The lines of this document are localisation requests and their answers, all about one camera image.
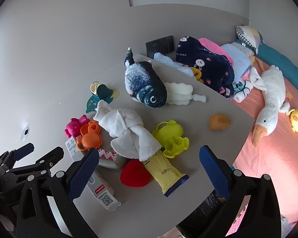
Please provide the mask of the dark blue fish plush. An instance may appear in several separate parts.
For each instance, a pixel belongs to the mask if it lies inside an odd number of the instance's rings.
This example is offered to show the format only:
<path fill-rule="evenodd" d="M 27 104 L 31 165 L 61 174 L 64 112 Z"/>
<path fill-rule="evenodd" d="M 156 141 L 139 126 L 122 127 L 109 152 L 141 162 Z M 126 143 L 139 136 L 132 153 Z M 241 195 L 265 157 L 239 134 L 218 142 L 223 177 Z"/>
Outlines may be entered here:
<path fill-rule="evenodd" d="M 135 62 L 132 48 L 124 60 L 125 89 L 130 97 L 150 108 L 161 108 L 167 102 L 167 89 L 152 67 L 151 61 Z"/>

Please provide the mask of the black trash bag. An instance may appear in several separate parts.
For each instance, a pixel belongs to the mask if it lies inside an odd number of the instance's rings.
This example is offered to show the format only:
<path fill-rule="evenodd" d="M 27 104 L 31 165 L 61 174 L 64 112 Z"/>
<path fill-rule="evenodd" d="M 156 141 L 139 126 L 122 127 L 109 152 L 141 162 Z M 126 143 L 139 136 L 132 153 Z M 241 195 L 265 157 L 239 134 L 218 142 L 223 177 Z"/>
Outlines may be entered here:
<path fill-rule="evenodd" d="M 188 217 L 176 225 L 184 237 L 200 237 L 222 208 L 225 198 L 215 190 Z"/>

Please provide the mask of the brown capybara plush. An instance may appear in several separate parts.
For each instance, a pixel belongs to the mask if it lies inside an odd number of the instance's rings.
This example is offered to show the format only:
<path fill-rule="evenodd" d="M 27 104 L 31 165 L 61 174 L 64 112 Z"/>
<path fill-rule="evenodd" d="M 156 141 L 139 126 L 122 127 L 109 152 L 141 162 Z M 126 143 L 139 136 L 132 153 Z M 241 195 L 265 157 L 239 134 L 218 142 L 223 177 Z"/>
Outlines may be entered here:
<path fill-rule="evenodd" d="M 225 114 L 213 114 L 209 117 L 209 129 L 211 131 L 227 130 L 231 126 L 231 119 Z"/>

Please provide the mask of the white goose plush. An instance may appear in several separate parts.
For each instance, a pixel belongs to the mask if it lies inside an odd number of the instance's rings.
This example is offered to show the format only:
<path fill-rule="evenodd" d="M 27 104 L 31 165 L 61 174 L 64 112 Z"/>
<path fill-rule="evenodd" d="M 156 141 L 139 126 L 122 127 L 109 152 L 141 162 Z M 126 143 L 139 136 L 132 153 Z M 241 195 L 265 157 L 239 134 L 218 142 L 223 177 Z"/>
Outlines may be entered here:
<path fill-rule="evenodd" d="M 280 113 L 288 113 L 290 104 L 286 101 L 286 87 L 282 71 L 272 65 L 259 74 L 255 67 L 251 68 L 249 80 L 254 88 L 262 92 L 264 107 L 260 110 L 251 137 L 256 147 L 264 136 L 270 135 L 277 127 Z"/>

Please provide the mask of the white paper box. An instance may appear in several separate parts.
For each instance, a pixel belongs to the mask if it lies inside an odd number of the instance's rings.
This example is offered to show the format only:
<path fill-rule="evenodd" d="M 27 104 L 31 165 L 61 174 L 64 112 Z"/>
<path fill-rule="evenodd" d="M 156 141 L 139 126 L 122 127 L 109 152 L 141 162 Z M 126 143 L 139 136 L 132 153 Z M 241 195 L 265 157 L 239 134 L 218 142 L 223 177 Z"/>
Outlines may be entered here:
<path fill-rule="evenodd" d="M 72 160 L 79 161 L 83 158 L 83 153 L 78 150 L 76 140 L 74 137 L 69 138 L 66 141 L 66 147 L 72 158 Z M 112 186 L 101 176 L 100 172 L 94 169 L 87 184 L 89 190 L 92 192 L 98 202 L 108 211 L 114 211 L 121 206 L 113 195 L 114 189 Z"/>

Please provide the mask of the yellow plush garment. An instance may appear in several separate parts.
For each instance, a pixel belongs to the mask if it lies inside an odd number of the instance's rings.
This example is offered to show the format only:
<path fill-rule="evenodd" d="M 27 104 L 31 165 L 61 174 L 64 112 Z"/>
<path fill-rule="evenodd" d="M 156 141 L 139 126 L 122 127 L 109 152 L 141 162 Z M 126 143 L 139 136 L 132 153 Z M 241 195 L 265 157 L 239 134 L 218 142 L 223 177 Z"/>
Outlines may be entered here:
<path fill-rule="evenodd" d="M 199 81 L 200 83 L 204 83 L 204 81 L 202 80 L 202 73 L 199 69 L 194 68 L 194 67 L 190 67 L 190 69 L 192 70 L 194 77 L 197 81 Z"/>

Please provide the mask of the teal tape dispenser holder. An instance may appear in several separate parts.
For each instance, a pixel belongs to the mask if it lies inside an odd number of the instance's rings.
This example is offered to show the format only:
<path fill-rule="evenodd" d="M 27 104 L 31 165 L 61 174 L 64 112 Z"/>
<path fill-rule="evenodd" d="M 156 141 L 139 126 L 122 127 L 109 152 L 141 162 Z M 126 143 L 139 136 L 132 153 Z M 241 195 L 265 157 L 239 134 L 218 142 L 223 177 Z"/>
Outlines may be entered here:
<path fill-rule="evenodd" d="M 110 104 L 118 96 L 119 91 L 100 82 L 94 82 L 90 85 L 92 96 L 86 103 L 86 113 L 95 112 L 99 101 L 103 100 Z"/>

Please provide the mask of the white knotted towel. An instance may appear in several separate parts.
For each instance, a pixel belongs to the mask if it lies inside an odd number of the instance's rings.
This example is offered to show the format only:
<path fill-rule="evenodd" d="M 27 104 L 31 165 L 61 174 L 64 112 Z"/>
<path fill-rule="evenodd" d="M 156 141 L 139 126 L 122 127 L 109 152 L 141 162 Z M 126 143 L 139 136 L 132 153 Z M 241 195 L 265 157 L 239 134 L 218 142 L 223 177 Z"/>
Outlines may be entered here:
<path fill-rule="evenodd" d="M 101 100 L 94 120 L 109 133 L 111 147 L 122 157 L 143 162 L 161 148 L 157 139 L 144 127 L 140 115 L 133 110 L 112 109 Z"/>

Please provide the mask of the orange plastic crab toy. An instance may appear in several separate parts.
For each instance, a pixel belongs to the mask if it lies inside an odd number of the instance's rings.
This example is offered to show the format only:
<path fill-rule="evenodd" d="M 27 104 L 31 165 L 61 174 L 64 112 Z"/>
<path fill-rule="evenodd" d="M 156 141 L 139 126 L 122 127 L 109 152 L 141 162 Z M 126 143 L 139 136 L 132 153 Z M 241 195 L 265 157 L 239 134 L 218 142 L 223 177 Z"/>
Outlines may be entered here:
<path fill-rule="evenodd" d="M 101 127 L 97 121 L 91 120 L 81 127 L 81 136 L 76 139 L 77 149 L 87 151 L 102 145 Z"/>

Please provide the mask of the pale blue baby garment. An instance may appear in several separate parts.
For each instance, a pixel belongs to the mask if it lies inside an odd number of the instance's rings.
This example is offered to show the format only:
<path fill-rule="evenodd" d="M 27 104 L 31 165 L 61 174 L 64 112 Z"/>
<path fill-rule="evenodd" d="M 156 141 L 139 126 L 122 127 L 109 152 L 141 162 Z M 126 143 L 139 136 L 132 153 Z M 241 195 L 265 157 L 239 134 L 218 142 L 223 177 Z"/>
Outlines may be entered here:
<path fill-rule="evenodd" d="M 171 68 L 174 68 L 174 69 L 186 74 L 187 76 L 189 76 L 191 78 L 194 78 L 194 73 L 189 67 L 186 67 L 184 64 L 175 62 L 171 58 L 169 58 L 161 53 L 155 53 L 153 56 L 153 59 L 158 62 L 161 62 Z"/>

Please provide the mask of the white cartoon print cloth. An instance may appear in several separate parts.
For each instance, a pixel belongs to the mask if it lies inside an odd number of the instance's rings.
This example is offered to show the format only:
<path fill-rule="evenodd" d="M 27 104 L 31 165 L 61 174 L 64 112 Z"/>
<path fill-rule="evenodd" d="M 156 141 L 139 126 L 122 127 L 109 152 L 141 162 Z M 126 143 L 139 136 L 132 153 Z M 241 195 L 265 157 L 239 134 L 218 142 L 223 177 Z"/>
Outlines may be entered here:
<path fill-rule="evenodd" d="M 248 75 L 246 77 L 242 77 L 238 82 L 234 82 L 233 87 L 233 100 L 237 103 L 244 101 L 253 89 L 253 85 L 251 84 Z"/>

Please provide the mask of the red heart plush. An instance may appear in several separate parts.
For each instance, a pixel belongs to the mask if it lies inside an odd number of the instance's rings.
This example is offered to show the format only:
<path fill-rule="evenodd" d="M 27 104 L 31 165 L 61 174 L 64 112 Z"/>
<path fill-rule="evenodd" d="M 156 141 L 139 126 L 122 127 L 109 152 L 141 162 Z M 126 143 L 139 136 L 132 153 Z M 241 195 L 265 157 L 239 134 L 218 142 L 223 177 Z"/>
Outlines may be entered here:
<path fill-rule="evenodd" d="M 151 181 L 151 174 L 139 160 L 133 159 L 124 165 L 120 181 L 128 187 L 145 187 Z"/>

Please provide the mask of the yellow snack wrapper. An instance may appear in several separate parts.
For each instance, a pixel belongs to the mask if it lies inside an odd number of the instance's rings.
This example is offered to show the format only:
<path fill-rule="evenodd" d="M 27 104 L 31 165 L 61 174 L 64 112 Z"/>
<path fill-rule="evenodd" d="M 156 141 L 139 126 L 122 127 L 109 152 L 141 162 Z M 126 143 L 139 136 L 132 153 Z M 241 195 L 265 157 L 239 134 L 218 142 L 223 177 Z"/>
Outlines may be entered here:
<path fill-rule="evenodd" d="M 171 164 L 161 150 L 144 161 L 143 165 L 160 185 L 165 197 L 169 197 L 179 186 L 189 179 L 187 174 L 182 174 Z"/>

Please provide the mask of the light blue knitted blanket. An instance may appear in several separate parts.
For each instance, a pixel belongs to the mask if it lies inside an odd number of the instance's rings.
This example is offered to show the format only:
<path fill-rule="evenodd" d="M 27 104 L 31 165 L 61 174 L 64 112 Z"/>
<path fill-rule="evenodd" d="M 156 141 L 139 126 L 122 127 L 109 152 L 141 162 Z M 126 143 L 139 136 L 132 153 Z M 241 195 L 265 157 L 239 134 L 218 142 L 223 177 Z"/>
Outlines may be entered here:
<path fill-rule="evenodd" d="M 249 55 L 245 54 L 242 45 L 236 42 L 224 44 L 221 48 L 231 57 L 235 72 L 234 82 L 238 83 L 247 69 L 251 66 Z"/>

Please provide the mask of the pink plastic bear toy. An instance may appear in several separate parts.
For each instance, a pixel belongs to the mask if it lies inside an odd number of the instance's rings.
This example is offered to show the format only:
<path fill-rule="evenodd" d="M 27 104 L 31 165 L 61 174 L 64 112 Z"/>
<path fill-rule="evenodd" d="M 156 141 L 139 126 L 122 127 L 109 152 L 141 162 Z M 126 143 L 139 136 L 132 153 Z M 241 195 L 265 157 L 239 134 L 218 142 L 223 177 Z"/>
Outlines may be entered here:
<path fill-rule="evenodd" d="M 64 134 L 67 138 L 77 138 L 81 135 L 81 127 L 89 123 L 89 118 L 84 114 L 80 118 L 71 118 L 67 123 Z"/>

